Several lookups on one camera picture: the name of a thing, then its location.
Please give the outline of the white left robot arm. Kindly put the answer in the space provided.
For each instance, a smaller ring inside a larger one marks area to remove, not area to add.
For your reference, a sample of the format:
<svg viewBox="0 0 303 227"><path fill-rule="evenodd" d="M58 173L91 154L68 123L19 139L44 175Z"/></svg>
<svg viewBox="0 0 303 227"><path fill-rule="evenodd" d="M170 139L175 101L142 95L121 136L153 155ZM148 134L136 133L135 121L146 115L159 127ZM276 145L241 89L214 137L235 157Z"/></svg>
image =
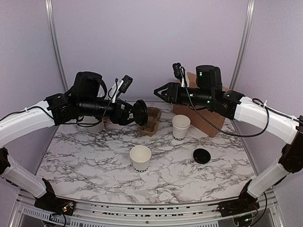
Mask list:
<svg viewBox="0 0 303 227"><path fill-rule="evenodd" d="M22 111L13 112L0 120L0 176L31 193L49 210L56 210L60 200L54 196L46 183L27 171L9 156L5 145L34 131L62 124L81 124L84 116L95 117L101 122L104 117L112 123L128 125L132 122L142 124L140 109L122 100L106 100L99 97L100 88L107 88L100 74L78 72L73 86L65 93L47 97L36 105Z"/></svg>

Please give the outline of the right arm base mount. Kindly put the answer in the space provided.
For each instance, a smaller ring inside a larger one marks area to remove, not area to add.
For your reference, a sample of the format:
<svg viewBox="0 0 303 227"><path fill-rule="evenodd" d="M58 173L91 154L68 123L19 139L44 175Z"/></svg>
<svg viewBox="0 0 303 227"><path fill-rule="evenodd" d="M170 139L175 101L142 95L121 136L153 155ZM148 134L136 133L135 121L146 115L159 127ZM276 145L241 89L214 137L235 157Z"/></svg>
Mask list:
<svg viewBox="0 0 303 227"><path fill-rule="evenodd" d="M257 198L252 197L248 193L248 185L252 180L249 180L243 187L237 199L222 201L218 204L217 211L222 217L237 215L260 208Z"/></svg>

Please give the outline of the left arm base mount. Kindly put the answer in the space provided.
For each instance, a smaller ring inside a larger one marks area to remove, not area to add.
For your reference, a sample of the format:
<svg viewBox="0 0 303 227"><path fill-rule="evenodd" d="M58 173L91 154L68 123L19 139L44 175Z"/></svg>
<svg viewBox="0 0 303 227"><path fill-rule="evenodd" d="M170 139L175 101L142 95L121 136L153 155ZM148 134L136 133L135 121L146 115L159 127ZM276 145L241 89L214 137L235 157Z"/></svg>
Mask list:
<svg viewBox="0 0 303 227"><path fill-rule="evenodd" d="M46 194L41 198L35 198L34 206L43 210L62 212L65 215L72 216L76 205L75 201L57 197L49 181L44 178L42 180L46 186Z"/></svg>

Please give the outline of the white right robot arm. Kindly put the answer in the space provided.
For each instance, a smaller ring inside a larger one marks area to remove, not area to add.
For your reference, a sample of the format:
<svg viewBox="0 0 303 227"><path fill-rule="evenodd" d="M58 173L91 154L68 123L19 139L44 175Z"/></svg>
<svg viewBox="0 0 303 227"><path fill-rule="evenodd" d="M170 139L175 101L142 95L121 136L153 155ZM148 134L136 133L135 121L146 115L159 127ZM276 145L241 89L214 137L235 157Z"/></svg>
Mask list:
<svg viewBox="0 0 303 227"><path fill-rule="evenodd" d="M250 98L234 90L223 90L221 70L213 65L196 67L196 87L190 87L186 70L180 63L172 65L178 82L169 82L154 90L163 101L189 105L198 113L203 107L230 121L260 129L254 134L236 134L239 138L257 138L270 134L284 145L281 156L247 183L235 200L234 207L244 212L261 194L303 168L303 118L270 108L258 98Z"/></svg>

